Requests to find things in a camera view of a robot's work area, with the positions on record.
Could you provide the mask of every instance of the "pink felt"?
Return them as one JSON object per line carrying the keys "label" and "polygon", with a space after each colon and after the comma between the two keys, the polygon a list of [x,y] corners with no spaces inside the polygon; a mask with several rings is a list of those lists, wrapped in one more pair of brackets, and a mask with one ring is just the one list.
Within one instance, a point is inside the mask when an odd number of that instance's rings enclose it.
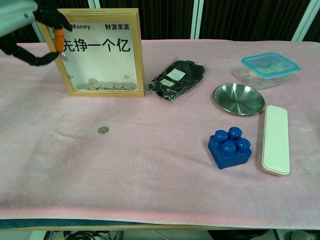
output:
{"label": "pink felt", "polygon": [[[43,43],[23,46],[38,56],[48,51]],[[70,97],[55,63],[33,67],[0,52],[0,218],[320,229],[320,44],[142,46],[147,82],[174,57],[212,70],[173,103],[156,94]],[[267,105],[288,110],[287,176],[262,170],[264,112],[233,115],[212,100],[217,86],[245,83],[243,57],[266,52],[301,66],[289,82],[260,90]],[[106,135],[97,132],[103,125]],[[242,129],[253,153],[246,164],[219,170],[207,144],[231,126]]]}

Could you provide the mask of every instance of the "blue container lid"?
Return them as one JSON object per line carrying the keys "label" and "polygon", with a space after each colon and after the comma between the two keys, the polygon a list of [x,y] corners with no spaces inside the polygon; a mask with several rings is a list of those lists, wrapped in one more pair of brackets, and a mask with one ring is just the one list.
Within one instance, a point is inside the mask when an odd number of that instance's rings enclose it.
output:
{"label": "blue container lid", "polygon": [[264,79],[292,74],[301,69],[293,61],[276,52],[247,56],[241,62],[252,72]]}

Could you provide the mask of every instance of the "metal dish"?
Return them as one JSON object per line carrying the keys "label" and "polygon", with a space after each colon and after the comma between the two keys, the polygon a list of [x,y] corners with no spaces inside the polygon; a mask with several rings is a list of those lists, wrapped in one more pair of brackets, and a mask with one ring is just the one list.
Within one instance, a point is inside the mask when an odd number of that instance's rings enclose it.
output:
{"label": "metal dish", "polygon": [[213,98],[222,109],[238,115],[257,114],[265,107],[264,97],[258,91],[239,83],[218,86]]}

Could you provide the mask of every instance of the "plastic food container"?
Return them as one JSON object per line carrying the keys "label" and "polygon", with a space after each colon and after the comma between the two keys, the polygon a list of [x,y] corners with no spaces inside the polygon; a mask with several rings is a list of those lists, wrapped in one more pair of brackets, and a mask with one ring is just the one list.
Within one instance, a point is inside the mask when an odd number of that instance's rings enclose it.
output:
{"label": "plastic food container", "polygon": [[276,52],[247,56],[241,60],[245,66],[244,78],[255,88],[265,89],[289,80],[301,68]]}

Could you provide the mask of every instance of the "blue lego brick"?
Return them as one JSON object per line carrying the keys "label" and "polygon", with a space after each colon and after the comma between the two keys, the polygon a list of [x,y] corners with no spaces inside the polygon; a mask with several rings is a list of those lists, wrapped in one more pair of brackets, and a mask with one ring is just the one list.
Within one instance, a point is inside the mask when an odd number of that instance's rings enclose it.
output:
{"label": "blue lego brick", "polygon": [[238,127],[231,127],[229,132],[218,130],[210,136],[208,148],[219,169],[245,164],[252,154],[250,142],[241,137]]}

